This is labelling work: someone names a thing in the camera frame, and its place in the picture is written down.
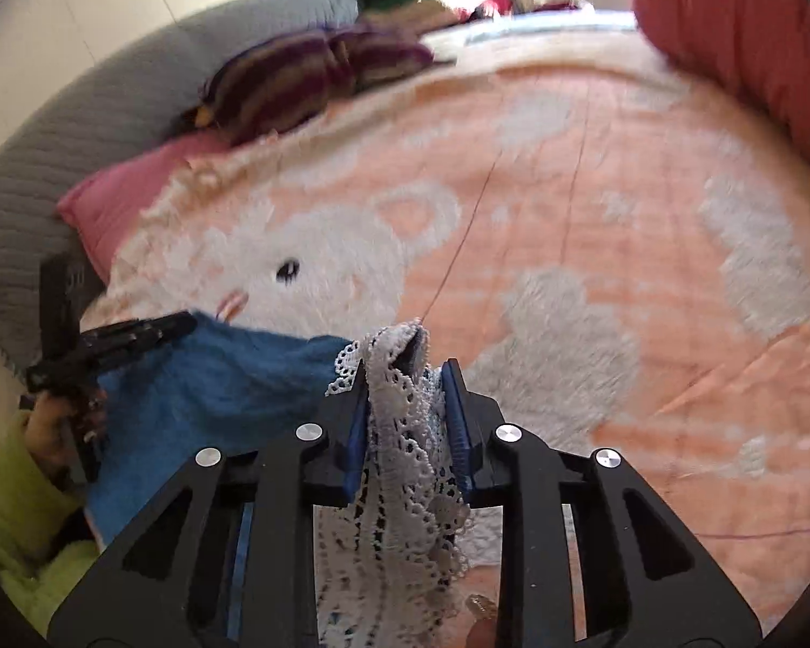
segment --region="gray blanket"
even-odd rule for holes
[[[0,352],[39,350],[39,263],[81,252],[57,200],[99,168],[158,146],[222,62],[317,25],[347,25],[356,0],[238,0],[143,38],[65,88],[0,149]]]

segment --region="lace fabric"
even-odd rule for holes
[[[363,360],[370,413],[355,501],[316,512],[319,631],[329,648],[432,645],[451,611],[468,508],[451,473],[441,372],[427,352],[428,332],[412,321],[355,341],[336,361],[327,394],[347,392]]]

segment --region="black gripper frame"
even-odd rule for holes
[[[42,358],[25,371],[31,394],[48,390],[70,399],[84,412],[98,389],[97,379],[110,370],[141,359],[174,339],[191,333],[195,317],[177,312],[157,319],[130,320],[82,332],[84,308],[101,291],[102,283],[88,261],[70,254],[49,258],[39,266],[39,334]],[[22,396],[21,409],[33,400]],[[82,487],[95,482],[104,454],[104,441],[87,436],[81,417],[67,421],[67,439],[78,454],[71,480]]]
[[[693,534],[623,458],[615,467],[549,448],[524,428],[504,441],[496,402],[442,370],[448,419],[461,409],[474,508],[503,506],[497,648],[753,648],[756,616]],[[313,506],[359,487],[369,402],[327,397],[315,440],[298,429],[261,450],[189,461],[141,510],[54,616],[54,648],[318,648]],[[516,431],[521,433],[517,440]],[[254,503],[242,590],[233,572],[244,505]],[[568,539],[575,522],[588,637],[575,641]],[[238,638],[226,638],[239,591]]]

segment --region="yellow-green sleeve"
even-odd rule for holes
[[[24,447],[19,418],[0,440],[0,585],[43,636],[48,623],[96,561],[93,541],[71,543],[45,562],[79,501],[59,491]]]
[[[80,501],[59,491],[24,447],[23,420],[0,440],[0,573],[30,576]]]

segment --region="red pillow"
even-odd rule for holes
[[[766,107],[810,160],[809,0],[632,0],[654,46]]]
[[[156,150],[93,173],[57,203],[63,220],[78,231],[84,250],[106,283],[114,254],[141,210],[159,196],[171,172],[187,158],[219,153],[228,143],[218,131],[181,136]]]

